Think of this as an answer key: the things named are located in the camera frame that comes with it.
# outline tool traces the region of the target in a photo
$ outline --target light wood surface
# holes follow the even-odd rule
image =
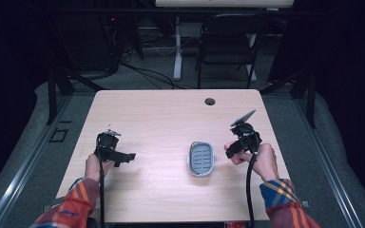
[[[214,105],[204,100],[213,98]],[[248,123],[275,148],[279,173],[289,178],[263,101],[256,90],[112,90],[96,94],[57,197],[84,175],[96,137],[110,128],[122,134],[117,151],[135,161],[106,176],[106,221],[187,222],[249,220],[245,196],[247,163],[233,165],[223,145],[235,141],[230,124],[256,109]],[[217,157],[208,177],[188,171],[192,142],[212,144]],[[255,219],[268,219],[252,175]],[[100,219],[100,205],[93,217]]]
[[[293,0],[156,0],[157,7],[172,8],[291,8]]]

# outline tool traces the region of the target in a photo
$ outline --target gray carpet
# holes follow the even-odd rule
[[[259,60],[256,64],[258,80],[251,84],[251,88],[262,89],[267,86],[267,76],[278,45],[279,38],[277,37],[266,37],[262,41]],[[157,51],[146,50],[144,54],[144,60],[140,60],[133,53],[130,56],[125,56],[125,59],[130,60],[128,63],[132,66],[149,68],[172,78],[174,53],[160,55]],[[196,86],[195,54],[195,46],[186,47],[183,50],[182,80],[177,84],[186,88]],[[222,67],[215,71],[214,68],[208,66],[204,70],[207,70],[205,77],[228,75],[229,77],[239,78],[244,74],[243,69],[236,71],[235,67]],[[141,74],[124,66],[120,66],[114,75],[94,82],[109,89],[171,88],[170,85],[153,79],[146,79]],[[56,196],[94,97],[92,89],[76,81],[72,81],[72,84],[76,88],[76,92],[72,97],[67,98],[58,94],[59,101],[62,100],[63,104],[67,105],[58,116],[57,122],[52,126],[49,136],[42,145],[42,155],[37,165],[1,227],[28,227],[40,215],[41,207],[50,204]],[[245,83],[205,82],[202,83],[202,87],[245,88]],[[306,211],[321,227],[348,227],[336,196],[321,168],[313,138],[308,132],[306,123],[301,119],[303,113],[298,111],[296,102],[287,93],[290,87],[290,85],[286,85],[279,89],[278,93],[262,96],[262,99],[265,102],[292,181],[296,186],[299,197],[312,203],[312,207],[306,208]],[[38,94],[38,103],[30,118],[29,125],[1,173],[0,199],[4,196],[17,170],[29,153],[33,152],[36,142],[46,130],[45,123],[48,120],[47,85],[40,86],[36,93]],[[317,96],[316,103],[316,125],[318,135],[329,152],[339,178],[349,193],[355,210],[365,227],[365,190],[346,163],[346,151],[343,148],[336,125],[326,104],[319,96]],[[56,127],[58,127],[58,130],[67,131],[63,142],[49,142],[50,136],[53,134],[52,129]],[[269,224],[267,222],[258,222],[256,227],[269,227]]]

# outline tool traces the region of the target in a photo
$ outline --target desk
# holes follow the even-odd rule
[[[291,8],[294,0],[156,0],[156,7],[162,8]],[[179,81],[182,77],[183,57],[181,51],[181,23],[176,20],[176,62],[173,79]],[[255,71],[251,81],[257,80]]]
[[[205,104],[212,98],[214,105]],[[275,148],[279,173],[289,178],[279,145],[256,90],[106,90],[96,94],[57,197],[85,173],[96,137],[111,124],[122,136],[117,151],[135,161],[106,176],[107,222],[199,222],[249,220],[245,196],[247,164],[235,166],[223,145],[235,141],[230,124],[248,111],[248,123]],[[215,167],[197,178],[188,171],[192,142],[211,143]],[[255,220],[266,220],[258,175],[252,177]],[[100,220],[100,205],[92,215]]]

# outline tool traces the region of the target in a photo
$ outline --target black chair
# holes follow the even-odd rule
[[[198,88],[201,88],[202,64],[251,65],[247,75],[250,87],[251,75],[257,58],[259,38],[268,30],[264,17],[257,14],[222,13],[207,18],[201,28],[197,65]],[[254,44],[249,37],[255,35]]]

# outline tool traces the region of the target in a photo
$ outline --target plaid sleeve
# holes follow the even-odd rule
[[[287,202],[298,202],[295,187],[285,179],[269,180],[259,186],[265,200],[265,208]]]
[[[259,186],[272,227],[319,227],[301,207],[290,180],[269,180]]]
[[[92,179],[78,179],[64,201],[38,218],[30,228],[86,227],[87,217],[99,198],[99,184]]]

